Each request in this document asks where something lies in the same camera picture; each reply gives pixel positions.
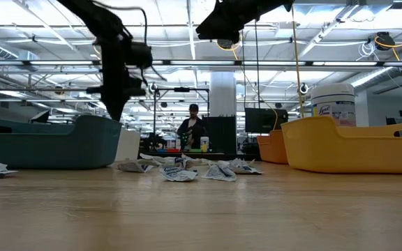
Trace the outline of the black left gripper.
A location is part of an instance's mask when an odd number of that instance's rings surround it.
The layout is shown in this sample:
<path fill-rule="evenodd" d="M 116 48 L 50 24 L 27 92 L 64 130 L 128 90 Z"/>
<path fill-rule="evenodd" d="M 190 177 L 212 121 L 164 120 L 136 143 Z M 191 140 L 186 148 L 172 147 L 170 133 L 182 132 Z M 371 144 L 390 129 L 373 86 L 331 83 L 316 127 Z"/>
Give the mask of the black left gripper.
<path fill-rule="evenodd" d="M 142 84 L 143 78 L 131 77 L 128 66 L 125 63 L 126 48 L 133 40 L 118 35 L 111 38 L 99 38 L 94 45 L 101 48 L 101 63 L 103 83 L 100 86 L 88 87 L 87 93 L 98 93 L 100 101 L 105 105 L 112 120 L 120 121 L 124 106 L 130 100 L 130 96 L 144 96 L 146 91 Z M 120 96 L 113 101 L 110 96 Z"/>

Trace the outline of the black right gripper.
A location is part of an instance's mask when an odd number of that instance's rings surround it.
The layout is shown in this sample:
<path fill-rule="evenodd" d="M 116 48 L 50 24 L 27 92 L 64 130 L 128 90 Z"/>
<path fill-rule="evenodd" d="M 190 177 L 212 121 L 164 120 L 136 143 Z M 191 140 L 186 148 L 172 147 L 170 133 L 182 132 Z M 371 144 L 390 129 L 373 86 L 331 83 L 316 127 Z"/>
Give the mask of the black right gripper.
<path fill-rule="evenodd" d="M 290 12 L 294 0 L 241 0 L 238 11 L 233 6 L 233 0 L 216 0 L 214 9 L 195 29 L 201 40 L 239 41 L 241 25 L 251 20 L 259 20 L 261 15 L 283 6 Z"/>

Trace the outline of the yellow plastic bin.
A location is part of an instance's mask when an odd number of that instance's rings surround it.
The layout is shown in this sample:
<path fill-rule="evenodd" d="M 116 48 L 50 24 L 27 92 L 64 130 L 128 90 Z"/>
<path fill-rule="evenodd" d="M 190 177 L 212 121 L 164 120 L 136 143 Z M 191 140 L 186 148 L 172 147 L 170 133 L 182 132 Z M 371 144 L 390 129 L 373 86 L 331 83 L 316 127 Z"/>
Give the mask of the yellow plastic bin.
<path fill-rule="evenodd" d="M 321 173 L 402 174 L 402 123 L 340 127 L 328 116 L 281 125 L 293 169 Z"/>

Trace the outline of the white plastic bin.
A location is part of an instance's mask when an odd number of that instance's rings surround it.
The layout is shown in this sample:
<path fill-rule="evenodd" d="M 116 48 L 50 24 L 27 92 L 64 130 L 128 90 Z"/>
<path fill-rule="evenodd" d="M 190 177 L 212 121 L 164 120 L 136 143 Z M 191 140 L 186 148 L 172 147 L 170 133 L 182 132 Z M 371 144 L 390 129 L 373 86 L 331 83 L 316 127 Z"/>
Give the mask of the white plastic bin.
<path fill-rule="evenodd" d="M 136 131 L 120 130 L 115 162 L 125 159 L 137 160 L 139 156 L 140 134 Z"/>

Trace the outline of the ceiling light strip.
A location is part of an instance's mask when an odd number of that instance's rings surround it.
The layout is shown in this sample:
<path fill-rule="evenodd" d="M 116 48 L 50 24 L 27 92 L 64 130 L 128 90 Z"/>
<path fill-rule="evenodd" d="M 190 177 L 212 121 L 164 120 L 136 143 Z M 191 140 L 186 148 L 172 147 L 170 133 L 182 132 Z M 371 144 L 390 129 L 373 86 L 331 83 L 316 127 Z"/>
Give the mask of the ceiling light strip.
<path fill-rule="evenodd" d="M 208 61 L 154 60 L 154 66 L 313 66 L 313 67 L 402 67 L 402 61 Z M 0 66 L 101 66 L 101 61 L 0 61 Z"/>

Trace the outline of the plain white long packet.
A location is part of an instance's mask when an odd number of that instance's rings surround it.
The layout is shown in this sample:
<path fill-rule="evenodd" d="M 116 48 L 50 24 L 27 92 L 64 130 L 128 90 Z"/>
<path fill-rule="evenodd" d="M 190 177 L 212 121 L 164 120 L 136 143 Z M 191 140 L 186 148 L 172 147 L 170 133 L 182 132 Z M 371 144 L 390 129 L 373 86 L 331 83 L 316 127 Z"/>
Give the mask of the plain white long packet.
<path fill-rule="evenodd" d="M 140 154 L 140 162 L 146 163 L 147 165 L 173 165 L 175 157 L 160 157 L 156 155 L 146 155 L 144 153 Z"/>

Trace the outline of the white building column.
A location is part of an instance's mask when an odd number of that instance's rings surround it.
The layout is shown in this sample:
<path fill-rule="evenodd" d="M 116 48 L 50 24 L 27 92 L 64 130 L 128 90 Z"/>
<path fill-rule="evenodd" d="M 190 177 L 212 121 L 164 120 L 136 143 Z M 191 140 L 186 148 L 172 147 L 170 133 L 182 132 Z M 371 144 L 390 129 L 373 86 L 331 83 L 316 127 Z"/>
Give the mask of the white building column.
<path fill-rule="evenodd" d="M 235 74 L 233 72 L 212 72 L 209 89 L 211 116 L 234 116 L 237 109 Z"/>

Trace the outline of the black angled monitor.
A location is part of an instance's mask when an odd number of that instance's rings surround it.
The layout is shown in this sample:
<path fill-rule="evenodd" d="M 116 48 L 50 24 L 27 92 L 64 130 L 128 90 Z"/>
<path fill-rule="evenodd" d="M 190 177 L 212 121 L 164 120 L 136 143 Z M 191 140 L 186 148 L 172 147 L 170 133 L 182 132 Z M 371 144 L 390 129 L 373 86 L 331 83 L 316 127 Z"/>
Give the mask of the black angled monitor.
<path fill-rule="evenodd" d="M 48 110 L 38 113 L 29 119 L 30 123 L 47 123 L 50 112 Z"/>

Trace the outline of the person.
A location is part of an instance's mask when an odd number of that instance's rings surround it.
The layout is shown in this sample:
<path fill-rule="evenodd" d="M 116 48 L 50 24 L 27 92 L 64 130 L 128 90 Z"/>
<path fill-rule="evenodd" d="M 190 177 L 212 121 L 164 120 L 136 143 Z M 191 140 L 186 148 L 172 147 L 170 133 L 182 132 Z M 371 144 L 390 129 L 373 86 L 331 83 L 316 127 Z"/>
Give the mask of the person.
<path fill-rule="evenodd" d="M 207 135 L 206 125 L 198 116 L 198 112 L 198 105 L 190 104 L 190 115 L 177 130 L 177 134 L 181 137 L 181 148 L 183 150 L 200 149 L 201 137 Z"/>

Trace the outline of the teal plastic bin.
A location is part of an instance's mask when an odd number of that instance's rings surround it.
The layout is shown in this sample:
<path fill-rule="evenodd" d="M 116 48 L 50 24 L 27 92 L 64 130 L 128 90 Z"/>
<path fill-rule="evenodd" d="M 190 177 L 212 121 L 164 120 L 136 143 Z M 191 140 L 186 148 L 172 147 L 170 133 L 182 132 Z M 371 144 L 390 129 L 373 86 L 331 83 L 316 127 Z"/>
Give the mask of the teal plastic bin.
<path fill-rule="evenodd" d="M 114 162 L 121 124 L 79 116 L 73 124 L 0 119 L 0 163 L 13 169 L 96 169 Z"/>

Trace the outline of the black cabinet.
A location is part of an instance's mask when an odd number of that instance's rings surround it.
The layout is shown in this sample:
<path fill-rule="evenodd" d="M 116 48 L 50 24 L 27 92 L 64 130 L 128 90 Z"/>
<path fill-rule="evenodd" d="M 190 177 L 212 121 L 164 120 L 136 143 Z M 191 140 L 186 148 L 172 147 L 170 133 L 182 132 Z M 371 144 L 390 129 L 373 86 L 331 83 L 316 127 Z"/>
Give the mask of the black cabinet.
<path fill-rule="evenodd" d="M 235 116 L 205 116 L 202 121 L 215 153 L 235 154 L 237 151 L 237 121 Z"/>

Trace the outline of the orange plastic bin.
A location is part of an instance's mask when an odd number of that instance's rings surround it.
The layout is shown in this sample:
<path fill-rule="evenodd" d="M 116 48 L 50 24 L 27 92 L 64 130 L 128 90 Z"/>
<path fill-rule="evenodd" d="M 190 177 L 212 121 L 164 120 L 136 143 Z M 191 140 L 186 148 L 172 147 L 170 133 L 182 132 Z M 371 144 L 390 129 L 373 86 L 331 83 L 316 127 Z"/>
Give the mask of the orange plastic bin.
<path fill-rule="evenodd" d="M 282 130 L 272 130 L 269 136 L 257 136 L 257 141 L 262 161 L 288 164 Z"/>

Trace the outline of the white disinfectant wipes canister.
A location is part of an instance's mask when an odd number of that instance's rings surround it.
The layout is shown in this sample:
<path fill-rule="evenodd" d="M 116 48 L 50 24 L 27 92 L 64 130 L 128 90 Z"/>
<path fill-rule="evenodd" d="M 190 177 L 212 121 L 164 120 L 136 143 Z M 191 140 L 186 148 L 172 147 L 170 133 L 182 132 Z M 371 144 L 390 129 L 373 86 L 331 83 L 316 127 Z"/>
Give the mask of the white disinfectant wipes canister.
<path fill-rule="evenodd" d="M 332 117 L 337 126 L 355 127 L 355 91 L 351 84 L 319 86 L 311 92 L 313 116 Z"/>

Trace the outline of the black background frame rig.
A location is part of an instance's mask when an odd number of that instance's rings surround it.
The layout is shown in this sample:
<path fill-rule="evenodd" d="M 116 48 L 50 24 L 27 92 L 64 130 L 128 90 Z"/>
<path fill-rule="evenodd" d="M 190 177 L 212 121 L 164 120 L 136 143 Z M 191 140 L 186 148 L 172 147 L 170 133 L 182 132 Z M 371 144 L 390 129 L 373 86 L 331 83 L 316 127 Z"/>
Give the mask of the black background frame rig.
<path fill-rule="evenodd" d="M 182 92 L 182 93 L 185 93 L 185 92 L 190 92 L 190 91 L 195 91 L 195 92 L 198 92 L 198 91 L 208 91 L 208 89 L 191 89 L 191 88 L 186 88 L 186 87 L 175 87 L 175 88 L 173 88 L 173 89 L 157 89 L 156 91 L 155 91 L 155 93 L 154 93 L 154 132 L 156 131 L 156 103 L 157 103 L 157 93 L 159 92 L 159 91 L 164 91 L 165 93 L 164 94 L 161 94 L 160 95 L 160 97 L 162 98 L 165 94 L 166 94 L 166 92 L 167 91 L 174 91 L 174 92 Z M 192 151 L 192 152 L 199 152 L 199 153 L 201 153 L 201 149 L 191 149 L 191 150 L 183 150 L 183 149 L 181 149 L 181 151 Z"/>

